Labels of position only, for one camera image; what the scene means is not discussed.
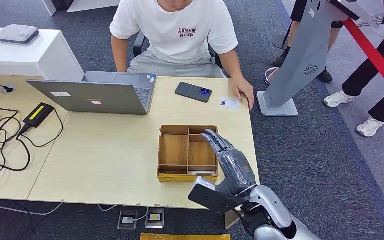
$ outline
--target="white sneaker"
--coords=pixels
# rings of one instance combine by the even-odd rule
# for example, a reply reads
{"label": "white sneaker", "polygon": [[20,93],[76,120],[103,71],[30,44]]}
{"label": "white sneaker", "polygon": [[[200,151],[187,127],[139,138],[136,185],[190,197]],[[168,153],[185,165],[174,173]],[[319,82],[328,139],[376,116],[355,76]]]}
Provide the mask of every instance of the white sneaker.
{"label": "white sneaker", "polygon": [[357,127],[357,132],[365,137],[373,137],[376,131],[384,125],[383,121],[378,121],[370,117],[365,123]]}
{"label": "white sneaker", "polygon": [[338,91],[335,94],[332,94],[324,99],[324,104],[330,108],[336,108],[340,104],[351,103],[354,99],[354,96],[348,96],[343,91]]}

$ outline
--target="white t-shirt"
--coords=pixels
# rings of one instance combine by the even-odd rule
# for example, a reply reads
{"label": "white t-shirt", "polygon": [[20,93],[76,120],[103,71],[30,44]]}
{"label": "white t-shirt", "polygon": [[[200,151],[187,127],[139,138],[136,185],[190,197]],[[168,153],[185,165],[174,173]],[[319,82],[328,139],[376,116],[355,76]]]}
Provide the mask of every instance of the white t-shirt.
{"label": "white t-shirt", "polygon": [[208,58],[208,43],[218,54],[238,45],[223,0],[193,0],[176,12],[163,10],[157,0],[121,0],[109,29],[118,39],[128,39],[142,30],[150,42],[148,50],[169,63]]}

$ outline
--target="person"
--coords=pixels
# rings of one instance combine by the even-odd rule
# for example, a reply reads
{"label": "person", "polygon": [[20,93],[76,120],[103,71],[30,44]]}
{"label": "person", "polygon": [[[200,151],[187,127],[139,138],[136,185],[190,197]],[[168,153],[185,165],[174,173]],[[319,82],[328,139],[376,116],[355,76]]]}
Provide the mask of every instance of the person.
{"label": "person", "polygon": [[[377,48],[377,51],[384,58],[384,40]],[[340,104],[351,103],[355,97],[362,93],[362,90],[378,74],[378,70],[367,59],[360,67],[342,84],[342,91],[336,92],[324,99],[324,103],[331,108]],[[369,119],[357,127],[357,132],[365,137],[372,137],[378,129],[384,125],[384,98],[380,100],[370,111]]]}
{"label": "person", "polygon": [[[293,6],[292,14],[290,15],[290,19],[292,20],[292,23],[290,26],[290,32],[287,40],[287,48],[280,56],[278,56],[273,61],[274,67],[280,68],[284,64],[284,61],[288,56],[289,51],[291,50],[295,36],[298,33],[298,29],[300,28],[300,23],[301,23],[301,20],[303,19],[304,11],[306,10],[306,5],[307,5],[307,0],[296,0],[295,5]],[[332,22],[331,29],[330,29],[328,51],[330,51],[334,46],[336,40],[338,39],[341,28],[343,26],[344,25],[340,21]],[[327,68],[325,68],[324,71],[322,71],[317,76],[317,78],[324,83],[330,83],[334,80],[332,75],[328,72]]]}
{"label": "person", "polygon": [[[244,93],[252,109],[253,86],[242,74],[238,40],[223,0],[121,0],[109,29],[118,72],[226,78],[210,56],[210,45],[231,77],[233,94],[240,100]],[[140,30],[150,47],[127,68],[128,39]]]}

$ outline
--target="gray carpet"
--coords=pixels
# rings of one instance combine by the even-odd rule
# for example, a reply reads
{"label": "gray carpet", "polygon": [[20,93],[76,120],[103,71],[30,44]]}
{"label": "gray carpet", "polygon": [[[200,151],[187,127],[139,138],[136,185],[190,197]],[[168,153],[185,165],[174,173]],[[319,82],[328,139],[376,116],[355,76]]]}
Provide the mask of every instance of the gray carpet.
{"label": "gray carpet", "polygon": [[[226,0],[226,4],[240,42],[237,51],[244,76],[256,90],[264,90],[264,71],[279,54],[270,39],[273,33],[286,31],[288,14],[280,0]],[[0,27],[61,29],[83,70],[115,71],[108,29],[115,11],[112,7],[57,12],[50,17],[41,1],[3,0]],[[261,183],[324,240],[384,240],[384,196],[340,112],[323,105],[327,94],[325,85],[314,81],[294,98],[300,113],[295,118],[263,118],[257,107],[251,112]],[[38,212],[56,206],[20,203]],[[11,201],[0,205],[17,207]],[[138,240],[141,232],[228,233],[233,240],[251,239],[240,224],[226,231],[223,218],[206,210],[168,209],[164,229],[154,231],[144,229],[143,220],[135,231],[117,230],[118,215],[118,209],[104,213],[95,205],[64,204],[33,232],[31,226],[42,217],[0,210],[0,239]]]}
{"label": "gray carpet", "polygon": [[[282,2],[287,12],[291,14],[295,0],[283,0]],[[380,1],[367,1],[360,4],[371,15],[384,11]],[[378,46],[384,39],[384,25],[378,30],[364,27],[362,31],[375,46]],[[327,67],[334,77],[334,82],[326,84],[329,93],[333,94],[340,91],[341,85],[366,58],[353,37],[344,28],[327,58]],[[384,79],[378,74],[352,104],[342,105],[338,109],[384,194],[384,127],[372,138],[362,137],[356,132],[357,126],[369,118],[368,110],[383,97]]]}

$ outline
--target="smartphone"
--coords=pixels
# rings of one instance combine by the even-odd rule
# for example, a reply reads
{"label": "smartphone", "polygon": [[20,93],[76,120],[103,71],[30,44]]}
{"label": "smartphone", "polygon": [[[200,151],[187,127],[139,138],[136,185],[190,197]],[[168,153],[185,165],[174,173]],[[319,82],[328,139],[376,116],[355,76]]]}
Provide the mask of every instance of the smartphone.
{"label": "smartphone", "polygon": [[210,89],[181,82],[177,86],[175,93],[186,98],[208,103],[212,92]]}

